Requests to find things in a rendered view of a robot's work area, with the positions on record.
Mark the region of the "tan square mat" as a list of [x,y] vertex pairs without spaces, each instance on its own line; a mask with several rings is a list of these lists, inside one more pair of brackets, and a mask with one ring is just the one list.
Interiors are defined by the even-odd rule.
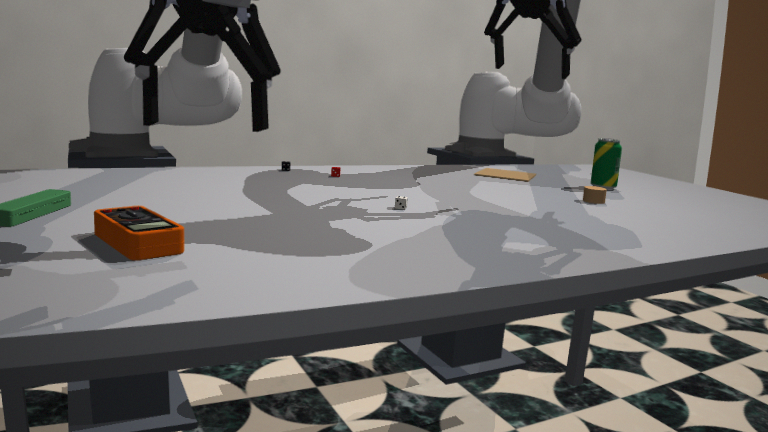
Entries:
[[485,168],[477,173],[474,173],[474,175],[525,181],[525,182],[529,182],[532,178],[536,176],[536,174],[534,173],[517,172],[517,171],[509,171],[509,170],[501,170],[501,169],[492,169],[492,168]]

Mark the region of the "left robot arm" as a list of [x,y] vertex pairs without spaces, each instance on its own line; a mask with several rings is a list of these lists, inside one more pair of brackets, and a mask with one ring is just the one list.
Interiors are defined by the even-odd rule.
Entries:
[[474,73],[461,100],[458,141],[445,150],[516,157],[504,148],[504,134],[556,137],[575,130],[582,109],[562,79],[562,48],[542,22],[534,75],[522,88],[509,86],[499,72]]

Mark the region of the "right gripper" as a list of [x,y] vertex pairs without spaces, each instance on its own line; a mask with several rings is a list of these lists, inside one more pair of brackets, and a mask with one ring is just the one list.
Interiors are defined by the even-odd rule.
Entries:
[[[147,54],[144,53],[164,9],[170,4],[173,4],[180,18]],[[249,43],[242,35],[235,15]],[[279,75],[281,69],[259,22],[257,6],[250,4],[250,8],[235,8],[202,0],[150,0],[149,10],[124,55],[127,63],[135,65],[136,77],[143,80],[143,125],[159,122],[158,66],[155,63],[187,28],[191,33],[218,35],[226,42],[253,80],[253,132],[269,129],[267,89],[272,86],[272,77]]]

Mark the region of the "tan cylinder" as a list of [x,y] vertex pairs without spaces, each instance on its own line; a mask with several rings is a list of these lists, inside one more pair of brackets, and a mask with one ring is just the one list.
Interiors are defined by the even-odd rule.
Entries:
[[583,201],[596,204],[604,204],[606,200],[607,189],[595,186],[585,186]]

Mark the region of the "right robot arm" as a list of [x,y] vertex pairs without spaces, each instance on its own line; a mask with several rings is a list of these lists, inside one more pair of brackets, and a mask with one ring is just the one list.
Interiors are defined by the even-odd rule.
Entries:
[[[153,125],[210,125],[239,110],[241,84],[228,69],[222,44],[218,35],[184,31],[168,66],[158,66],[159,122]],[[127,49],[105,49],[99,56],[89,84],[90,135],[70,140],[70,150],[86,157],[158,156],[143,125],[143,82],[124,60]]]

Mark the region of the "green soda can with yellow stripes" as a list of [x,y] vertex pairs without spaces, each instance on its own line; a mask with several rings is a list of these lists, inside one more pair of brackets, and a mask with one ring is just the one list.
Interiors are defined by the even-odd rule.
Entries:
[[622,147],[620,140],[598,138],[595,144],[591,184],[613,190],[617,187]]

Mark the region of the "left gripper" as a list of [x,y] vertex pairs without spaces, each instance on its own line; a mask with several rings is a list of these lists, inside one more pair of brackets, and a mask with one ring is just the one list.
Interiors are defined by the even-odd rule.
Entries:
[[[491,43],[495,44],[496,69],[499,69],[504,65],[504,44],[502,34],[516,19],[516,16],[520,15],[522,18],[540,18],[540,20],[548,26],[554,36],[561,43],[563,46],[562,79],[566,79],[570,74],[570,54],[582,41],[579,32],[573,22],[573,19],[567,9],[566,0],[510,0],[515,9],[510,13],[506,20],[500,25],[500,27],[495,29],[503,9],[508,2],[509,0],[496,0],[496,6],[484,31],[485,35],[490,36]],[[550,5],[553,5],[554,9],[557,10],[558,16],[565,30],[554,17],[553,12],[549,8]]]

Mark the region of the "orange digital multimeter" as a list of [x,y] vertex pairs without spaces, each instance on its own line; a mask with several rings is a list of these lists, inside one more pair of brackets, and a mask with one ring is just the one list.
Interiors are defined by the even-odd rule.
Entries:
[[96,210],[94,229],[97,237],[130,260],[184,252],[184,227],[143,206]]

